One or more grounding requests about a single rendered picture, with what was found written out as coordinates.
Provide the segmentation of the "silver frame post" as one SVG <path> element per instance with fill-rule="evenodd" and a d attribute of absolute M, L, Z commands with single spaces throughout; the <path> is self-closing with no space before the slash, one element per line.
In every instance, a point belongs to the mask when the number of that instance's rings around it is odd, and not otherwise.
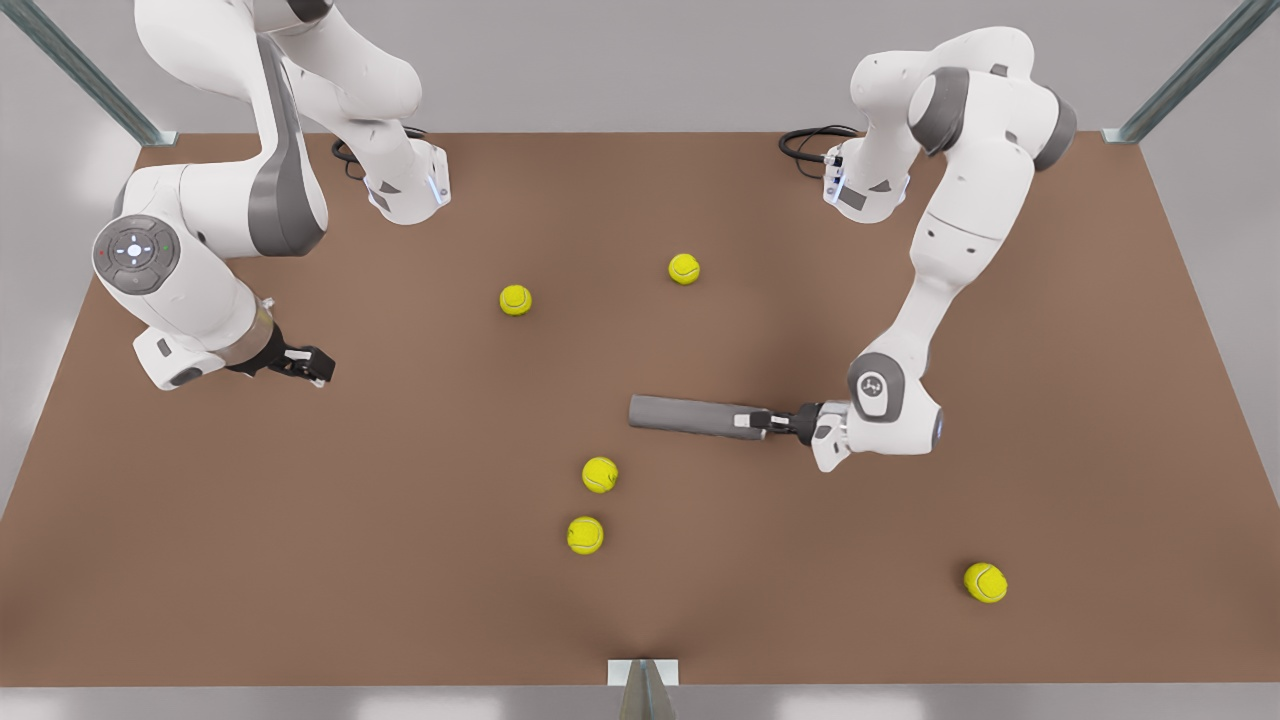
<path fill-rule="evenodd" d="M 1103 141 L 1139 143 L 1279 10 L 1280 0 L 1242 0 L 1128 120 L 1117 128 L 1101 131 Z"/>
<path fill-rule="evenodd" d="M 35 0 L 0 0 L 0 12 L 140 146 L 172 147 L 177 143 L 179 135 L 175 131 L 159 129 L 36 5 Z"/>
<path fill-rule="evenodd" d="M 678 685 L 678 660 L 611 659 L 607 684 L 623 688 L 620 720 L 678 720 L 668 692 Z"/>

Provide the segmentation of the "grey tennis ball tube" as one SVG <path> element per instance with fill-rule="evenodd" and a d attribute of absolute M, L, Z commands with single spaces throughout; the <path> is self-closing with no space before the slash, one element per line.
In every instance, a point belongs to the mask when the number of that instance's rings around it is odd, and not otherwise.
<path fill-rule="evenodd" d="M 750 414 L 756 411 L 762 407 L 634 395 L 628 405 L 628 424 L 641 429 L 731 439 L 763 439 L 765 429 L 750 425 Z"/>

